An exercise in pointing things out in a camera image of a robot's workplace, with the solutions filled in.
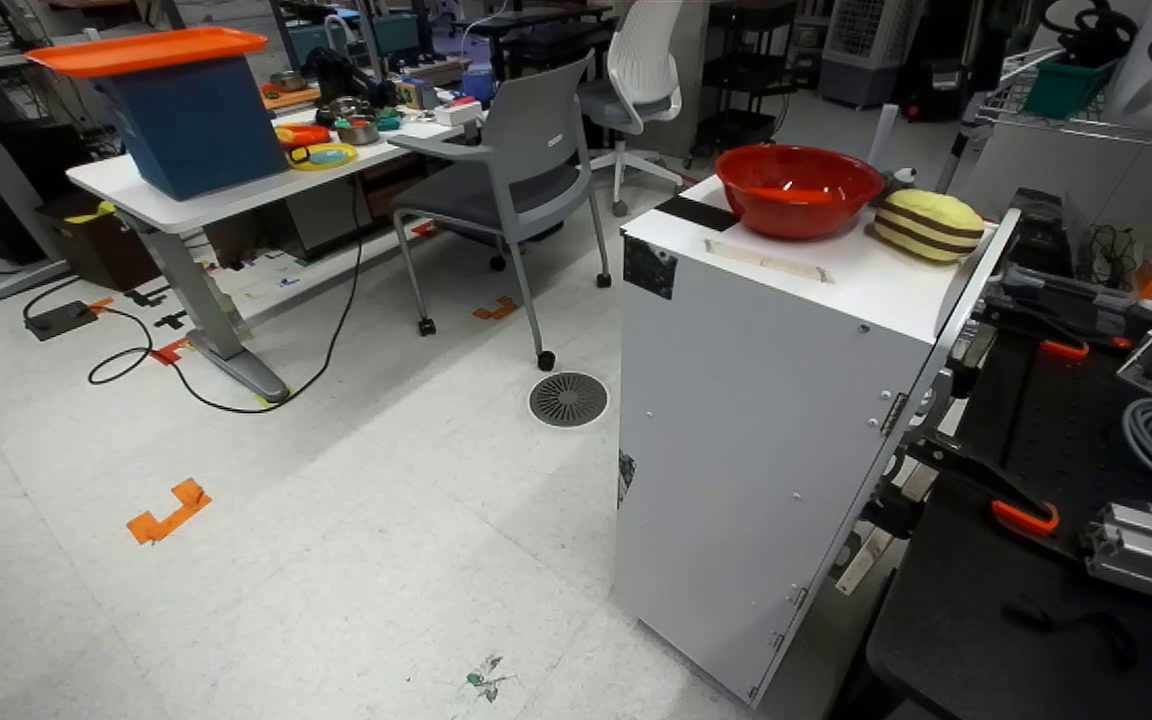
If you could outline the black perforated breadboard table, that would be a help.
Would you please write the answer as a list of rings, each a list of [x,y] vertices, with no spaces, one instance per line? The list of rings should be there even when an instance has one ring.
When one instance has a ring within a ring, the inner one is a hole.
[[[869,632],[869,674],[932,720],[1152,720],[1152,598],[1084,568],[1103,505],[1152,505],[1152,472],[1121,433],[1129,342],[1043,293],[991,293],[979,322],[995,345],[947,441],[1054,499],[1060,534],[1002,530],[986,486],[938,470]],[[1055,366],[995,322],[1084,342],[1092,356]]]

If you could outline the white office chair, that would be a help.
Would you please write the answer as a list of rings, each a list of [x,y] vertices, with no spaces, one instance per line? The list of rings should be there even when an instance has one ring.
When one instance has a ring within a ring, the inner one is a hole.
[[[674,57],[674,34],[686,13],[686,0],[635,0],[604,51],[604,78],[582,90],[582,114],[617,138],[608,153],[596,153],[593,164],[614,174],[614,214],[623,215],[623,178],[645,174],[686,186],[681,174],[631,148],[648,123],[674,123],[686,107],[681,73]]]

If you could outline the grey office chair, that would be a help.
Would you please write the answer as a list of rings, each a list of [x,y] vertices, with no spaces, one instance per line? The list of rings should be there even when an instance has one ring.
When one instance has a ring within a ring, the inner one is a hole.
[[[527,311],[537,368],[551,372],[557,354],[544,345],[523,247],[559,228],[575,208],[596,215],[593,153],[582,114],[582,79],[593,51],[570,66],[511,78],[496,90],[478,145],[398,138],[398,148],[435,158],[439,174],[405,189],[394,202],[394,228],[399,239],[405,272],[417,295],[417,333],[433,335],[435,322],[417,275],[417,252],[405,231],[409,221],[435,221],[439,228],[488,238],[509,252],[521,310]],[[596,252],[608,252],[604,221],[593,221]]]

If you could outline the round floor outlet cover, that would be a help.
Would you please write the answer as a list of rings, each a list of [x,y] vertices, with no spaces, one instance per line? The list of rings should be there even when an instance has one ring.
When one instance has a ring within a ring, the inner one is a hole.
[[[527,407],[551,430],[582,430],[608,407],[608,390],[584,372],[557,372],[534,390]]]

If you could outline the blue bin orange lid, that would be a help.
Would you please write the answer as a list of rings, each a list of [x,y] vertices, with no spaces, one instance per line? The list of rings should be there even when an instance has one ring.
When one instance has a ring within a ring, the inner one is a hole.
[[[287,167],[247,59],[259,34],[195,26],[31,49],[30,59],[88,79],[140,178],[173,202]]]

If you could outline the white cabinet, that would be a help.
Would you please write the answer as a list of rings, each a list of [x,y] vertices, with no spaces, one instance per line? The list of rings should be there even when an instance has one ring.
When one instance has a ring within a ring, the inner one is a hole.
[[[833,283],[711,258],[704,238]],[[995,215],[947,268],[862,228],[777,244],[731,221],[721,181],[631,215],[614,602],[764,700],[1014,238]]]

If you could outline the white desk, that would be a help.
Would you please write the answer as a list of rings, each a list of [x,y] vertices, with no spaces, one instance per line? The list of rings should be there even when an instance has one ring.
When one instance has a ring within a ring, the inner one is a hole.
[[[294,401],[294,390],[245,345],[245,315],[195,260],[192,239],[223,221],[275,206],[314,206],[324,208],[334,221],[370,221],[364,178],[379,164],[405,161],[417,139],[454,138],[458,127],[448,122],[405,115],[394,131],[384,131],[377,145],[355,148],[342,164],[281,167],[271,178],[200,192],[187,202],[176,202],[148,186],[132,158],[75,164],[68,181],[88,198],[107,202],[120,221],[140,238],[192,322],[187,342],[223,377],[233,377],[270,404],[286,404]]]

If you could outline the red plastic bowl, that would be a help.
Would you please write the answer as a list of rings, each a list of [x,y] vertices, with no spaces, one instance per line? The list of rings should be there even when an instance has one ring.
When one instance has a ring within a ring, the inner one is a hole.
[[[731,215],[770,239],[842,238],[884,192],[864,161],[810,145],[730,148],[718,178]]]

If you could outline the yellow plush sandwich toy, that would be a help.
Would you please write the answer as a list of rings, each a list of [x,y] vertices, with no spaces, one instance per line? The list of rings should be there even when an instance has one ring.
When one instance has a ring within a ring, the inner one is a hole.
[[[890,192],[869,225],[882,244],[924,264],[966,260],[979,244],[986,228],[989,221],[973,206],[929,189]]]

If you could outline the masking tape strip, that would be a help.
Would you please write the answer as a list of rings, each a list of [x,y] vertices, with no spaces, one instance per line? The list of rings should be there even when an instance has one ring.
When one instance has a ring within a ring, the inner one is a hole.
[[[730,260],[744,260],[744,264],[757,264],[757,268],[798,272],[798,275],[833,283],[833,275],[827,275],[819,264],[801,264],[801,260],[786,260],[786,258],[764,258],[764,252],[757,252],[757,247],[730,244],[730,239],[721,239],[721,238],[704,238],[702,244],[704,244],[704,252],[711,252],[711,258],[730,258]]]

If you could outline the orange floor tape mark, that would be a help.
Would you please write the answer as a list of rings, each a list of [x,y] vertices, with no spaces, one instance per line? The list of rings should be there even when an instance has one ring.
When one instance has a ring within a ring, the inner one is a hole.
[[[127,520],[127,536],[135,546],[159,546],[168,541],[176,530],[184,530],[195,513],[204,513],[211,505],[211,495],[204,494],[200,479],[180,479],[173,489],[173,510],[168,513],[140,513]]]

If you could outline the orange black clamp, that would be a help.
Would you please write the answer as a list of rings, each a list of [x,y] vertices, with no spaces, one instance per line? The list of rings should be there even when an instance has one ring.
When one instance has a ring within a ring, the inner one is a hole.
[[[1031,345],[1041,356],[1055,360],[1055,366],[1084,366],[1092,356],[1092,348],[1084,342],[1066,342],[1055,333],[1041,333],[1041,328],[1028,328],[1028,323],[1007,323],[1007,322],[995,322],[995,328],[1004,335],[1022,335],[1026,345]]]
[[[1022,479],[1014,479],[1002,466],[962,448],[947,438],[910,441],[906,452],[929,470],[962,472],[989,489],[989,516],[1028,541],[1054,541],[1060,534],[1060,510],[1041,499]]]

